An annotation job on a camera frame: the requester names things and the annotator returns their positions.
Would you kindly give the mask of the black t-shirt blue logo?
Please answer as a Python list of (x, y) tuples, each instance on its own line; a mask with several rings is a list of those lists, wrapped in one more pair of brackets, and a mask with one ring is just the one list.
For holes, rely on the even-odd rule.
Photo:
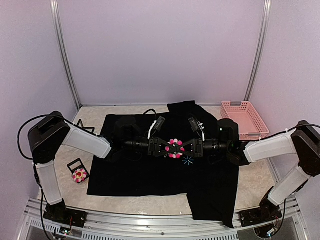
[[(168, 104), (160, 114), (165, 123), (154, 137), (182, 142), (195, 139), (188, 118), (204, 125), (207, 138), (215, 139), (218, 120), (195, 101)], [(187, 194), (194, 220), (222, 221), (233, 226), (239, 167), (226, 157), (153, 157), (128, 150), (116, 162), (93, 158), (87, 195), (103, 197), (173, 196)]]

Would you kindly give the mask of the pink plastic basket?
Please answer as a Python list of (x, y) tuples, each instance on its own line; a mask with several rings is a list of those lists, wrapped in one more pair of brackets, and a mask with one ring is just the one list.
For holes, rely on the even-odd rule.
[(239, 138), (243, 141), (259, 140), (270, 133), (268, 127), (249, 101), (222, 101), (220, 114), (238, 124)]

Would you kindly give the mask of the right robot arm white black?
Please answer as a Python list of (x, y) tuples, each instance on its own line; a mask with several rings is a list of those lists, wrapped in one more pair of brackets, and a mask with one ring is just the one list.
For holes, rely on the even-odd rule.
[(172, 140), (172, 158), (190, 156), (201, 158), (205, 154), (218, 154), (237, 166), (245, 166), (263, 159), (283, 155), (297, 155), (298, 163), (276, 186), (262, 198), (259, 206), (239, 213), (242, 227), (258, 225), (284, 218), (280, 210), (287, 198), (304, 187), (310, 178), (320, 174), (320, 134), (317, 126), (305, 120), (297, 126), (260, 140), (240, 140), (239, 125), (224, 118), (217, 122), (216, 139), (192, 139), (188, 142)]

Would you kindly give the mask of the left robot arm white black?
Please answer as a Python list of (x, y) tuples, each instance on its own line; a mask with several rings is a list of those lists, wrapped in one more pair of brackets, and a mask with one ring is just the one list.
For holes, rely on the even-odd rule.
[(34, 176), (40, 188), (42, 219), (50, 220), (70, 228), (83, 228), (87, 213), (66, 206), (63, 198), (55, 161), (63, 147), (109, 162), (114, 162), (124, 152), (133, 152), (152, 157), (175, 153), (173, 144), (152, 134), (160, 130), (165, 118), (156, 118), (144, 133), (134, 116), (125, 115), (115, 122), (110, 135), (95, 134), (65, 119), (59, 111), (37, 116), (39, 121), (27, 134), (31, 150)]

